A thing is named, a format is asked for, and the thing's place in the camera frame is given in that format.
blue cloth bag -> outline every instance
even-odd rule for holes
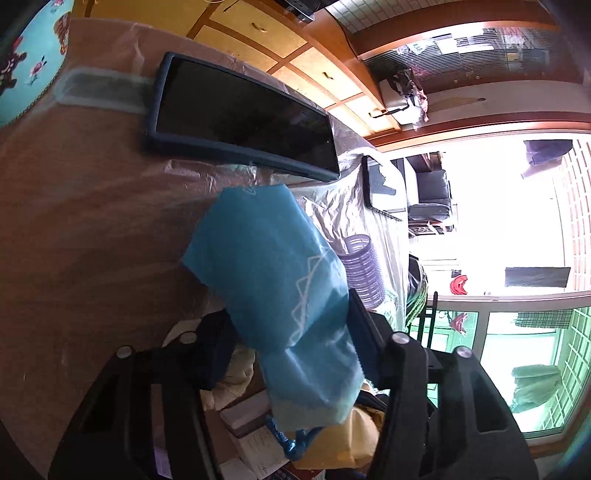
[[[258,351],[281,430],[345,420],[363,382],[345,268],[287,187],[224,190],[182,262]]]

hanging cloth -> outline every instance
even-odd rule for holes
[[[546,312],[520,312],[515,324],[518,327],[532,328],[568,328],[573,318],[573,311],[547,310]]]
[[[511,372],[515,391],[511,411],[520,413],[546,403],[562,385],[560,369],[555,365],[526,365]]]

black tablet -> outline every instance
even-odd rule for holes
[[[168,52],[148,117],[149,145],[165,154],[339,178],[330,118],[265,83]]]

black chair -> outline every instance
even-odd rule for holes
[[[408,196],[409,225],[442,222],[452,215],[452,189],[445,170],[418,173],[404,158],[392,163],[402,173]]]

plastic sheet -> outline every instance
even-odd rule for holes
[[[56,81],[79,66],[153,77],[169,50],[294,93],[187,38],[91,19],[72,20]],[[141,115],[61,105],[53,89],[0,130],[0,418],[43,475],[119,346],[159,346],[179,320],[221,307],[179,260],[225,187],[295,185],[298,202],[335,249],[345,236],[370,235],[385,285],[399,295],[395,308],[404,308],[406,226],[362,207],[359,154],[379,153],[339,121],[332,119],[342,179],[325,185],[147,154]]]

